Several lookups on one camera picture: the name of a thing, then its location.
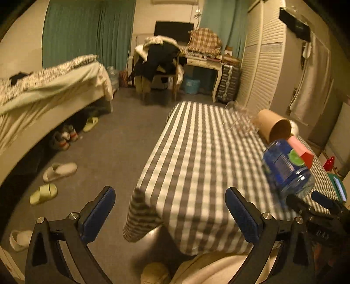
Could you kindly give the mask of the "white desk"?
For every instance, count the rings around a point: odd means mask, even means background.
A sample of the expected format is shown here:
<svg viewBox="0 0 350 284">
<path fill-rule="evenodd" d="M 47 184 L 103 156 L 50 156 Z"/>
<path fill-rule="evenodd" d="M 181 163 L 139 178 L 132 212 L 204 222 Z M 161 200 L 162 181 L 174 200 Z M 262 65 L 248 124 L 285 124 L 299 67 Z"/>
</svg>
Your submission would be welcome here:
<svg viewBox="0 0 350 284">
<path fill-rule="evenodd" d="M 217 101 L 217 90 L 222 78 L 222 62 L 218 59 L 212 59 L 210 57 L 200 57 L 200 56 L 193 56 L 188 52 L 181 52 L 181 56 L 187 58 L 187 65 L 189 66 L 195 66 L 199 68 L 209 69 L 209 70 L 215 70 L 217 72 L 215 83 L 212 90 L 212 101 Z"/>
</svg>

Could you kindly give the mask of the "white slipper near gripper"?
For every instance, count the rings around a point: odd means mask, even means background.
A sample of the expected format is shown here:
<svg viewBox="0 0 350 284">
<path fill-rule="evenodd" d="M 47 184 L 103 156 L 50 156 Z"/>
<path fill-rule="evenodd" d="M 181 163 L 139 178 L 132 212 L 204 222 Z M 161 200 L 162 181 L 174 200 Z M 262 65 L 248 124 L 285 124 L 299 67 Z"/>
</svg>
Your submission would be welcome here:
<svg viewBox="0 0 350 284">
<path fill-rule="evenodd" d="M 12 230 L 11 234 L 9 235 L 9 243 L 12 249 L 16 252 L 26 250 L 29 247 L 32 233 L 32 230 Z"/>
</svg>

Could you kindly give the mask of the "hanging white towel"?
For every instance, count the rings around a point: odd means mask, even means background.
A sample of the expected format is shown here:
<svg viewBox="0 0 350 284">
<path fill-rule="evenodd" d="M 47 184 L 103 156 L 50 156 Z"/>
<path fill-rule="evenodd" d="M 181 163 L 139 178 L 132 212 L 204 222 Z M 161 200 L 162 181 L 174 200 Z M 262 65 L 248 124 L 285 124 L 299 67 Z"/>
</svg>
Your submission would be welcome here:
<svg viewBox="0 0 350 284">
<path fill-rule="evenodd" d="M 302 53 L 305 60 L 300 83 L 290 105 L 290 116 L 310 127 L 314 127 L 322 114 L 331 85 L 331 51 L 315 35 Z"/>
</svg>

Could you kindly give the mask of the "pink hexagonal cup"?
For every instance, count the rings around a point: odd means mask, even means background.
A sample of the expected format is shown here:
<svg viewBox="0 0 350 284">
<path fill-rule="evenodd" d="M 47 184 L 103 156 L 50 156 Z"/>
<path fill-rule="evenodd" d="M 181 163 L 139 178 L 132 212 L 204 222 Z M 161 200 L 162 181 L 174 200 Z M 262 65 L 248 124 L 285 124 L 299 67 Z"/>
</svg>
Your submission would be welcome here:
<svg viewBox="0 0 350 284">
<path fill-rule="evenodd" d="M 311 169 L 314 160 L 314 154 L 294 135 L 287 139 L 289 145 L 295 150 L 305 165 Z"/>
</svg>

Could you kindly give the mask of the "bed with beige bedding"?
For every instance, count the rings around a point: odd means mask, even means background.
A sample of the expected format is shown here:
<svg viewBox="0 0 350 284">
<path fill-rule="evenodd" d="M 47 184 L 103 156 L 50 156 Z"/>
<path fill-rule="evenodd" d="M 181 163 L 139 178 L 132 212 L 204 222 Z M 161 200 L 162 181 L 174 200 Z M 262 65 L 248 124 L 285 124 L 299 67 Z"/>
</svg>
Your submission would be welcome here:
<svg viewBox="0 0 350 284">
<path fill-rule="evenodd" d="M 51 130 L 100 99 L 112 112 L 112 84 L 93 54 L 17 80 L 1 80 L 1 181 Z"/>
</svg>

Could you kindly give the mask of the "black striped suitcase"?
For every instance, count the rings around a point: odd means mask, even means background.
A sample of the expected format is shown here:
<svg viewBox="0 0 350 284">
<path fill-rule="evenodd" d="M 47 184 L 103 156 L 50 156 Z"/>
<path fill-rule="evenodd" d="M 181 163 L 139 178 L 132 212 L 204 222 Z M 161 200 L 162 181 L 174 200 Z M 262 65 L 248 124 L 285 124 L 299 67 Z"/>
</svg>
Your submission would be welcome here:
<svg viewBox="0 0 350 284">
<path fill-rule="evenodd" d="M 231 64 L 222 67 L 222 76 L 217 89 L 216 98 L 227 103 L 235 100 L 240 86 L 240 68 Z"/>
</svg>

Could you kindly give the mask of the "large clear water jug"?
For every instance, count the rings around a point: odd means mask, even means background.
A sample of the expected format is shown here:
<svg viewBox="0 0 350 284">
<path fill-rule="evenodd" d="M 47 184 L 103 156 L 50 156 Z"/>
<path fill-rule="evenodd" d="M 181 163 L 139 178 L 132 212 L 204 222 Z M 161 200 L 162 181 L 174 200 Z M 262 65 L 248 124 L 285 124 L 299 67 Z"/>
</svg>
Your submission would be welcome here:
<svg viewBox="0 0 350 284">
<path fill-rule="evenodd" d="M 119 72 L 113 66 L 108 66 L 107 72 L 111 81 L 112 91 L 115 93 L 119 90 Z"/>
</svg>

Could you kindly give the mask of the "green slipper under bed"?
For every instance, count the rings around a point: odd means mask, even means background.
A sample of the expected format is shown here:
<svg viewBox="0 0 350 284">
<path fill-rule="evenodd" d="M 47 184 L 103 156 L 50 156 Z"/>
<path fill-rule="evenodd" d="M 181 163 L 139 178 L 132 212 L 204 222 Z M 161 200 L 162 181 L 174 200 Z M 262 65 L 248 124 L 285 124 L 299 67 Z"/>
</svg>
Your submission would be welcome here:
<svg viewBox="0 0 350 284">
<path fill-rule="evenodd" d="M 87 133 L 91 131 L 99 122 L 98 117 L 89 117 L 86 121 L 85 126 L 83 127 L 83 132 Z"/>
</svg>

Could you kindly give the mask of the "teal curtain left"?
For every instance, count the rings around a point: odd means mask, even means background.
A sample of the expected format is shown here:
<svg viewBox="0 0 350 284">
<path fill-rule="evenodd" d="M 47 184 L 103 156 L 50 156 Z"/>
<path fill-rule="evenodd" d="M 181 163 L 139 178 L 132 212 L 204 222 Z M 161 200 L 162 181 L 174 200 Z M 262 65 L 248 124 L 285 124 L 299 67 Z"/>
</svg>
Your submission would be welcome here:
<svg viewBox="0 0 350 284">
<path fill-rule="evenodd" d="M 50 1 L 42 35 L 42 65 L 95 54 L 124 70 L 131 49 L 135 1 Z"/>
</svg>

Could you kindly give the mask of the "green cased smartphone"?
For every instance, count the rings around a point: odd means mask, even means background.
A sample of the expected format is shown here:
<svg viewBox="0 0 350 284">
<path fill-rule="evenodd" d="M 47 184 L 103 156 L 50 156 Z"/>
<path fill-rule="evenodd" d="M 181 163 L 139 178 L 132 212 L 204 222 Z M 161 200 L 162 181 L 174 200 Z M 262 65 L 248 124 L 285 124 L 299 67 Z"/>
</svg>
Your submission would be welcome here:
<svg viewBox="0 0 350 284">
<path fill-rule="evenodd" d="M 332 185 L 333 185 L 333 188 L 335 189 L 338 200 L 343 203 L 347 202 L 347 197 L 348 197 L 347 192 L 345 190 L 345 187 L 342 181 L 339 179 L 339 177 L 332 173 L 329 173 L 328 177 L 332 182 Z"/>
</svg>

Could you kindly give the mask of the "blue plastic water bottle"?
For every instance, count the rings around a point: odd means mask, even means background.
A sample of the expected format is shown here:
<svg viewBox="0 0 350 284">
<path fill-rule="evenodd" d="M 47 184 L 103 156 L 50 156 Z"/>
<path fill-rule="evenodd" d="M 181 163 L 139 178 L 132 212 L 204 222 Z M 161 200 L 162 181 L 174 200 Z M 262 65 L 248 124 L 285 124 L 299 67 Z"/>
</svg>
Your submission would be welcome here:
<svg viewBox="0 0 350 284">
<path fill-rule="evenodd" d="M 262 166 L 284 208 L 289 194 L 302 199 L 314 188 L 315 178 L 311 170 L 286 140 L 276 140 L 267 146 Z"/>
</svg>

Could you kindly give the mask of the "blue laundry basket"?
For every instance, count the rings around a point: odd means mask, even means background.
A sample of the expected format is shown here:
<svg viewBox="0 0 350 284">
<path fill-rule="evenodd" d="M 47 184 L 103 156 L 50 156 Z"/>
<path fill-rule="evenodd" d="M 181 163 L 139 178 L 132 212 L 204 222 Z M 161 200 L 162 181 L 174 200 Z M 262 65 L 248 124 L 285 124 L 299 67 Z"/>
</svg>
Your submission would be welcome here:
<svg viewBox="0 0 350 284">
<path fill-rule="evenodd" d="M 195 95 L 199 92 L 201 81 L 198 79 L 185 78 L 184 79 L 184 92 L 186 94 Z"/>
</svg>

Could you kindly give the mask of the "teal curtain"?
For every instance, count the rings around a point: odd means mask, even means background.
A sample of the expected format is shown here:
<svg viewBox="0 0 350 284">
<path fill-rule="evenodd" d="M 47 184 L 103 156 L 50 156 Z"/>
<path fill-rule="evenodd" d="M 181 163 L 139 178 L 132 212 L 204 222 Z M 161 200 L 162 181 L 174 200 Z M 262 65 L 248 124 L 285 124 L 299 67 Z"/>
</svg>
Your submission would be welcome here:
<svg viewBox="0 0 350 284">
<path fill-rule="evenodd" d="M 233 48 L 233 56 L 242 59 L 246 40 L 246 0 L 208 0 L 204 2 L 200 27 L 209 28 L 222 41 L 222 50 Z"/>
<path fill-rule="evenodd" d="M 50 1 L 42 35 L 42 65 L 95 54 L 124 70 L 131 49 L 135 1 Z"/>
</svg>

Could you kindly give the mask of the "white louvered closet door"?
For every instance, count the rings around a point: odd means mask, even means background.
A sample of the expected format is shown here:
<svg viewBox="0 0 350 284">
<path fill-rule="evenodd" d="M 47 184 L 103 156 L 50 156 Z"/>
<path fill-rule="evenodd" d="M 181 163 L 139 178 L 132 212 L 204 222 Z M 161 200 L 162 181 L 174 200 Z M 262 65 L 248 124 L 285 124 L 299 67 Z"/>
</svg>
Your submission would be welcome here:
<svg viewBox="0 0 350 284">
<path fill-rule="evenodd" d="M 279 19 L 285 1 L 256 1 L 247 13 L 247 32 L 236 102 L 251 113 L 269 109 L 279 81 L 287 28 Z"/>
</svg>

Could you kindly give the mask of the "red white sneaker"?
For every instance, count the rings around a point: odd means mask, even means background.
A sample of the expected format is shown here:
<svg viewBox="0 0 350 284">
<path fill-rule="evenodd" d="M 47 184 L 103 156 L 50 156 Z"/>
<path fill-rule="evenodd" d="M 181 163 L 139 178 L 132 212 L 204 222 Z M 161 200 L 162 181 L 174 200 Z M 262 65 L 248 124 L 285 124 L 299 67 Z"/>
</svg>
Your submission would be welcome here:
<svg viewBox="0 0 350 284">
<path fill-rule="evenodd" d="M 69 140 L 70 134 L 66 131 L 64 132 L 55 132 L 50 141 L 50 146 L 54 150 L 66 151 L 69 149 Z"/>
<path fill-rule="evenodd" d="M 69 140 L 70 142 L 75 142 L 79 138 L 78 137 L 78 133 L 76 132 L 76 130 L 73 127 L 73 125 L 65 124 L 63 126 L 62 130 L 63 130 L 64 133 L 68 133 L 69 134 L 69 136 L 66 135 L 66 139 Z"/>
</svg>

